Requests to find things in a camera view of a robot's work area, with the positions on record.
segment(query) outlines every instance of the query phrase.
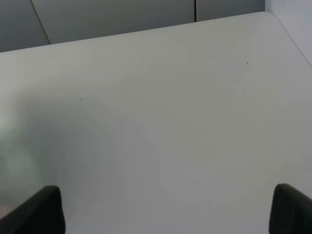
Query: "black object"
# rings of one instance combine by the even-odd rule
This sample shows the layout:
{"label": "black object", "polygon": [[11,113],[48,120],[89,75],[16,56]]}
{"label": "black object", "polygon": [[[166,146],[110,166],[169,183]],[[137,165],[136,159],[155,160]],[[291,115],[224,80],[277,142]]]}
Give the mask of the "black object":
{"label": "black object", "polygon": [[312,234],[312,200],[288,184],[276,186],[270,234]]}
{"label": "black object", "polygon": [[64,234],[60,190],[46,186],[0,220],[0,234]]}

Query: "table surface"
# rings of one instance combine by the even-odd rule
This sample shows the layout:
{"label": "table surface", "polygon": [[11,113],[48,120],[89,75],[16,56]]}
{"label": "table surface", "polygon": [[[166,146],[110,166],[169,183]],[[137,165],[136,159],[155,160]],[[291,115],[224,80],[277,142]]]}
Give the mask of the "table surface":
{"label": "table surface", "polygon": [[269,13],[1,53],[0,81],[0,192],[60,186],[69,234],[263,234],[277,183],[312,195],[312,68]]}

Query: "white table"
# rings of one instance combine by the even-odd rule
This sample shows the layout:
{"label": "white table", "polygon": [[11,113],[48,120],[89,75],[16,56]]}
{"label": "white table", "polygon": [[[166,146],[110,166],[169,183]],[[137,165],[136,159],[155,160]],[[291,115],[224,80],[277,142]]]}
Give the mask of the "white table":
{"label": "white table", "polygon": [[1,189],[59,185],[68,234],[263,234],[277,183],[312,195],[312,68],[271,14],[2,53],[0,81]]}

